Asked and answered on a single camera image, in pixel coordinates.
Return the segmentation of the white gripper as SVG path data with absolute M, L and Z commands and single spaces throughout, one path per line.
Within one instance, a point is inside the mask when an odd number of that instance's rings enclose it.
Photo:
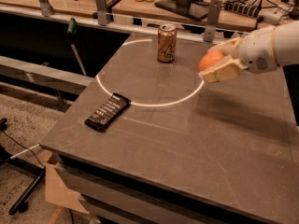
M 241 37 L 229 39 L 210 48 L 209 52 L 219 51 L 223 54 L 223 58 L 208 69 L 198 71 L 199 77 L 205 82 L 215 83 L 236 78 L 246 68 L 254 74 L 277 70 L 278 65 L 273 51 L 274 34 L 274 27 L 266 27 L 253 31 L 243 39 Z

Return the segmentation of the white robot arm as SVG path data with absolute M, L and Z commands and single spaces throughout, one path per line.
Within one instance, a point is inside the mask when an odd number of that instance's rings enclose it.
M 264 27 L 212 47 L 201 59 L 198 73 L 205 82 L 215 83 L 244 71 L 261 74 L 295 64 L 299 64 L 299 21 Z

